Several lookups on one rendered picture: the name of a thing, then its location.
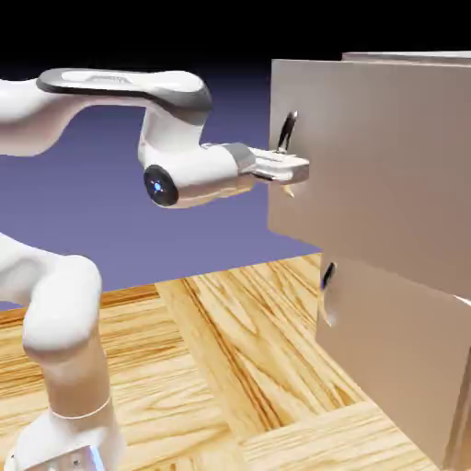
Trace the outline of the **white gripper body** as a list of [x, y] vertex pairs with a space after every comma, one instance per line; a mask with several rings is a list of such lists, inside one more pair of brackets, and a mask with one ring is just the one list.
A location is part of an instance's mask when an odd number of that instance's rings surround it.
[[308, 180], [309, 161], [298, 155], [249, 147], [255, 156], [255, 163], [248, 173], [256, 178], [280, 184], [296, 184]]

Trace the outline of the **beige cabinet door with handle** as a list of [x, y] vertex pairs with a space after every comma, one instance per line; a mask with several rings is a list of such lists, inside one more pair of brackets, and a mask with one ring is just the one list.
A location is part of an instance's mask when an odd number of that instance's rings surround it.
[[276, 60], [270, 131], [309, 163], [269, 190], [276, 233], [471, 299], [471, 52]]

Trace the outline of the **beige cabinet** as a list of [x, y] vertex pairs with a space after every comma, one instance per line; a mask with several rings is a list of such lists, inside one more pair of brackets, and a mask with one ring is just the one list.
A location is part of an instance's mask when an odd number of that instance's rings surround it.
[[333, 269], [318, 344], [441, 469], [471, 471], [471, 52], [276, 60], [270, 131], [309, 179], [273, 232]]

